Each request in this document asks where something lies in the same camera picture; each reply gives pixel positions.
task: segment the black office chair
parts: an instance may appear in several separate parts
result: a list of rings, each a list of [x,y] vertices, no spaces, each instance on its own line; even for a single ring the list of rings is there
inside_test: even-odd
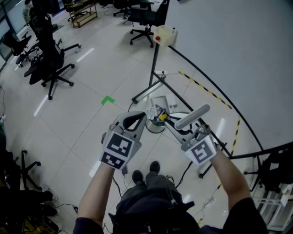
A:
[[[287,149],[282,153],[272,153],[261,164],[259,157],[257,157],[258,171],[244,172],[244,175],[256,174],[256,181],[250,191],[253,191],[257,184],[264,185],[265,190],[279,193],[281,189],[280,184],[293,183],[293,148]],[[278,168],[270,169],[271,164],[279,164]]]
[[[24,61],[31,61],[28,57],[28,55],[30,53],[32,53],[35,50],[39,50],[39,48],[37,48],[36,45],[33,45],[32,48],[29,51],[25,51],[25,48],[27,48],[27,43],[28,41],[31,39],[32,36],[28,36],[27,37],[27,33],[22,37],[23,40],[21,40],[20,42],[17,40],[17,37],[15,36],[15,34],[9,30],[7,33],[5,33],[5,35],[3,36],[3,44],[5,44],[6,46],[8,46],[9,48],[11,48],[12,54],[14,56],[19,56],[16,60],[16,64],[19,67],[22,67],[22,63]]]
[[[42,190],[41,187],[37,186],[37,184],[31,179],[28,175],[29,170],[31,170],[35,165],[40,166],[40,162],[33,162],[27,168],[25,165],[24,154],[27,154],[26,150],[22,150],[22,166],[18,166],[16,161],[13,160],[13,155],[11,152],[7,152],[6,150],[1,151],[0,157],[0,178],[3,184],[10,190],[18,191],[20,189],[20,178],[22,175],[22,180],[24,184],[24,189],[28,190],[27,180],[31,182],[31,184],[38,190]]]
[[[146,28],[145,30],[136,30],[136,29],[131,30],[130,32],[131,34],[133,34],[133,32],[140,32],[140,34],[130,40],[130,45],[133,44],[134,40],[145,36],[149,40],[151,44],[151,48],[153,48],[154,45],[150,36],[154,34],[153,32],[151,32],[151,27],[153,25],[160,26],[165,24],[170,0],[164,0],[161,3],[157,12],[151,11],[151,4],[153,3],[145,1],[145,0],[140,0],[140,2],[141,4],[147,5],[147,10],[131,8],[128,21],[137,22],[140,25],[145,25]]]

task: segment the cable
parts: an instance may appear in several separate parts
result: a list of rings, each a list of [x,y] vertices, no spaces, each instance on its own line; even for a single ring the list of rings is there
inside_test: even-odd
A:
[[[4,112],[5,112],[5,104],[4,104],[5,90],[2,88],[2,86],[0,86],[0,88],[3,90],[3,99],[2,99],[3,106],[4,106],[4,111],[3,111],[3,114],[2,114],[2,116],[3,116],[4,115]]]
[[[205,218],[205,213],[204,213],[204,210],[205,210],[205,205],[206,204],[208,204],[209,202],[210,202],[210,200],[213,198],[213,196],[214,196],[214,194],[215,194],[215,192],[217,191],[217,190],[219,190],[219,188],[222,186],[222,183],[220,183],[220,185],[215,189],[215,191],[212,193],[212,195],[208,198],[208,199],[206,199],[204,202],[203,202],[203,205],[202,205],[202,207],[201,207],[201,209],[193,216],[193,217],[195,217],[199,212],[202,212],[203,213],[203,217],[199,220],[199,222],[201,222],[204,218]]]
[[[118,187],[119,195],[120,195],[120,197],[122,197],[120,187],[119,187],[118,183],[116,182],[116,180],[114,179],[114,176],[113,176],[113,182]]]
[[[73,208],[75,208],[75,206],[74,206],[74,205],[71,205],[71,204],[66,204],[66,203],[63,203],[62,205],[60,205],[60,206],[57,206],[57,207],[53,207],[53,208],[58,208],[58,207],[61,207],[61,206],[63,206],[63,205],[72,206]]]
[[[131,108],[132,104],[133,104],[133,102],[130,104],[130,106],[129,106],[129,108],[128,108],[128,111],[127,111],[127,112],[129,112],[129,110],[130,110],[130,108]]]
[[[126,184],[125,184],[125,175],[123,175],[123,183],[124,183],[124,185],[125,185],[125,188],[127,188],[127,186],[126,186]]]
[[[176,186],[176,188],[178,188],[178,186],[183,182],[183,177],[185,176],[186,172],[188,171],[188,169],[191,167],[191,165],[193,164],[193,161],[191,161],[188,165],[188,167],[185,169],[183,175],[181,176],[180,182],[179,184]]]
[[[246,121],[246,119],[243,117],[243,115],[240,113],[240,111],[237,109],[237,107],[233,104],[233,102],[231,102],[231,100],[227,97],[227,95],[216,85],[216,83],[214,81],[211,80],[210,77],[208,77],[198,66],[196,66],[193,62],[191,62],[188,58],[186,58],[182,53],[180,53],[178,50],[176,50],[175,48],[173,48],[172,46],[169,46],[169,48],[173,51],[175,51],[178,55],[180,55],[182,58],[184,58],[187,62],[189,62],[193,67],[195,67],[205,78],[208,79],[208,81],[210,81],[219,91],[220,93],[227,99],[228,102],[230,102],[231,106],[233,106],[234,110],[240,115],[240,117],[243,119],[243,121],[245,122],[246,126],[249,128],[249,130],[251,131],[252,135],[254,136],[255,140],[257,141],[260,149],[263,151],[263,147],[260,143],[260,141],[258,140],[255,132],[252,130],[251,126],[248,124],[248,122]]]
[[[106,228],[107,229],[107,231],[109,232],[109,233],[111,233],[110,231],[109,231],[109,229],[107,228],[107,226],[106,226],[106,224],[104,223],[104,227],[103,227],[103,230],[104,230],[104,228]]]

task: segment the leg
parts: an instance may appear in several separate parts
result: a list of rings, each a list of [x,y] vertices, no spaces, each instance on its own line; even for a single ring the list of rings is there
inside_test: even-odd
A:
[[[140,32],[140,33],[145,33],[144,30],[138,30],[138,29],[132,29],[133,32]]]
[[[152,43],[152,40],[151,40],[151,37],[150,37],[150,35],[149,35],[149,34],[147,34],[147,35],[146,35],[146,37],[147,37],[148,41],[149,41],[149,42],[150,42],[150,44],[151,44],[151,48],[153,48],[153,47],[154,47],[154,44]]]
[[[57,78],[57,79],[59,79],[59,80],[61,80],[61,81],[65,82],[65,83],[68,83],[68,84],[70,84],[70,83],[71,83],[70,81],[68,81],[68,80],[66,80],[66,79],[64,79],[64,78],[62,78],[61,76],[58,76],[58,78]]]
[[[53,194],[49,191],[38,192],[34,190],[19,190],[17,192],[18,199],[23,202],[41,204],[43,202],[52,201]]]
[[[48,79],[46,79],[45,81],[43,81],[43,82],[41,83],[41,85],[44,86],[44,84],[46,84],[46,83],[48,83],[49,81],[51,81],[52,78],[53,78],[53,76],[50,76]]]
[[[39,190],[42,190],[41,187],[37,186],[36,183],[31,179],[31,177],[29,175],[27,175],[27,180],[29,182],[31,182],[31,184],[36,188],[36,189],[39,189]]]
[[[38,164],[39,162],[33,162],[32,164],[30,164],[27,168],[23,168],[23,170],[25,170],[26,172],[28,172],[29,170],[31,170],[36,164]]]
[[[133,188],[128,189],[122,196],[121,200],[125,200],[127,198],[133,197],[145,190],[147,190],[147,186],[143,181],[142,173],[139,170],[135,170],[132,174],[132,180],[136,184]]]
[[[51,93],[52,93],[52,89],[53,89],[54,83],[55,83],[55,77],[52,75],[50,89],[49,89],[49,96],[48,96],[48,99],[49,100],[52,100]]]
[[[69,47],[67,47],[67,48],[65,48],[65,49],[62,49],[62,51],[65,52],[65,51],[70,50],[70,49],[75,48],[75,47],[80,48],[81,45],[79,45],[79,44],[75,44],[75,45],[69,46]]]
[[[158,175],[160,171],[160,164],[157,161],[152,162],[150,166],[150,173],[146,176],[147,189],[152,188],[167,188],[172,191],[177,191],[175,185],[163,175]]]
[[[60,75],[62,72],[64,72],[67,68],[69,68],[70,66],[72,66],[72,64],[68,64],[65,67],[61,68],[60,70],[56,71],[55,74],[56,75]]]
[[[136,37],[132,38],[130,41],[132,42],[133,40],[139,39],[141,37],[145,36],[144,34],[139,34]]]

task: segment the black stand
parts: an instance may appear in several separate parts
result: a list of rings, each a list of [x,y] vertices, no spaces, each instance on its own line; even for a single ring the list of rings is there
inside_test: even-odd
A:
[[[138,95],[136,95],[135,97],[133,97],[131,100],[133,101],[134,104],[137,104],[137,98],[139,96],[141,96],[142,94],[144,94],[145,92],[147,92],[150,88],[152,88],[153,86],[155,86],[157,83],[161,82],[163,83],[176,97],[179,98],[180,101],[182,101],[182,103],[192,112],[193,109],[192,107],[162,78],[160,77],[156,72],[155,72],[155,68],[156,68],[156,63],[157,63],[157,55],[159,53],[159,48],[160,45],[158,43],[156,43],[156,47],[155,47],[155,53],[154,53],[154,58],[152,61],[152,70],[151,70],[151,77],[150,77],[150,82],[148,85],[148,88],[146,88],[144,91],[140,92]],[[156,77],[158,80],[154,83],[152,83],[152,79],[153,77]],[[202,118],[199,118],[198,121],[201,124],[206,124]],[[225,145],[219,140],[219,138],[215,135],[215,133],[212,131],[211,132],[212,136],[216,139],[216,141],[218,142],[218,144],[223,148],[223,150],[227,153],[227,155],[229,156],[229,158],[231,158],[231,154],[230,152],[226,149]]]
[[[57,46],[59,46],[59,44],[61,42],[62,42],[62,40],[60,39],[58,41],[58,43],[57,43]],[[64,53],[65,51],[70,50],[70,49],[75,48],[75,47],[80,48],[81,45],[75,44],[75,45],[69,46],[69,47],[67,47],[65,49],[62,49],[61,50],[61,53]],[[52,93],[52,89],[53,89],[53,86],[54,86],[54,82],[57,82],[58,80],[61,80],[61,81],[65,82],[65,83],[68,83],[69,86],[71,86],[71,87],[74,85],[73,82],[70,82],[70,81],[62,78],[61,76],[59,76],[62,72],[64,72],[69,67],[74,68],[75,65],[74,64],[68,64],[67,66],[65,66],[65,67],[61,68],[60,70],[58,70],[58,71],[54,72],[53,74],[51,74],[50,77],[42,83],[42,86],[43,87],[46,87],[46,83],[48,83],[49,81],[51,81],[50,89],[49,89],[49,96],[48,96],[48,99],[49,100],[52,100],[53,99],[53,97],[51,96],[51,93]]]
[[[38,190],[42,190],[41,187],[37,186],[37,184],[31,179],[31,177],[28,175],[28,172],[35,166],[40,166],[41,163],[40,162],[33,162],[32,164],[30,164],[27,168],[24,162],[24,154],[27,154],[26,150],[22,150],[22,169],[21,169],[21,174],[22,174],[22,179],[23,179],[23,184],[24,184],[24,189],[28,190],[27,187],[27,180],[29,182],[31,182],[31,184]]]

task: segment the black cable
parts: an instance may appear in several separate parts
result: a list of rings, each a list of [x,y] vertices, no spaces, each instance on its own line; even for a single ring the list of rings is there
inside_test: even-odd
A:
[[[125,185],[125,188],[127,188],[127,186],[126,186],[126,184],[125,184],[125,175],[123,175],[123,183],[124,183],[124,185]]]
[[[75,206],[74,206],[74,205],[71,205],[71,204],[66,204],[66,203],[63,203],[62,205],[60,205],[60,206],[57,206],[57,207],[53,207],[53,208],[58,208],[58,207],[61,207],[61,206],[63,206],[63,205],[72,206],[73,208],[75,208]]]
[[[4,106],[4,111],[3,111],[3,114],[2,114],[2,116],[3,116],[4,115],[4,112],[5,112],[5,104],[4,104],[5,90],[2,88],[2,86],[0,86],[0,88],[3,90],[3,99],[2,99],[3,106]]]
[[[127,112],[129,112],[129,110],[130,110],[130,108],[131,108],[132,104],[133,104],[133,102],[130,104],[130,106],[129,106],[129,108],[128,108],[128,111],[127,111]]]
[[[108,231],[109,233],[111,233],[111,232],[109,231],[109,229],[107,228],[106,224],[104,224],[104,228],[106,228],[107,231]]]
[[[214,81],[211,80],[211,78],[209,78],[198,66],[196,66],[193,62],[191,62],[188,58],[186,58],[182,53],[180,53],[178,50],[176,50],[175,48],[173,48],[172,46],[169,46],[169,48],[173,51],[175,51],[178,55],[180,55],[182,58],[184,58],[187,62],[189,62],[192,66],[194,66],[204,77],[206,77],[208,79],[208,81],[210,81],[219,91],[220,93],[227,99],[228,102],[230,102],[231,106],[233,106],[233,108],[235,109],[235,111],[240,115],[240,117],[243,119],[243,121],[245,122],[246,126],[249,128],[249,130],[251,131],[252,135],[254,136],[255,140],[257,141],[260,149],[263,151],[263,147],[260,143],[260,141],[258,140],[256,134],[254,133],[254,131],[252,130],[251,126],[248,124],[248,122],[246,121],[246,119],[243,117],[243,115],[240,113],[240,111],[237,109],[237,107],[233,104],[233,102],[231,102],[231,100],[227,97],[227,95],[219,88],[219,86],[216,85],[216,83]]]
[[[120,195],[120,197],[122,197],[120,187],[119,187],[118,183],[116,182],[116,180],[114,179],[114,176],[113,176],[113,182],[118,187],[119,195]]]
[[[188,169],[191,167],[191,165],[193,164],[193,161],[191,161],[188,165],[188,167],[185,169],[183,175],[181,176],[180,182],[179,184],[176,186],[176,188],[183,182],[183,177],[185,176],[186,172],[188,171]]]

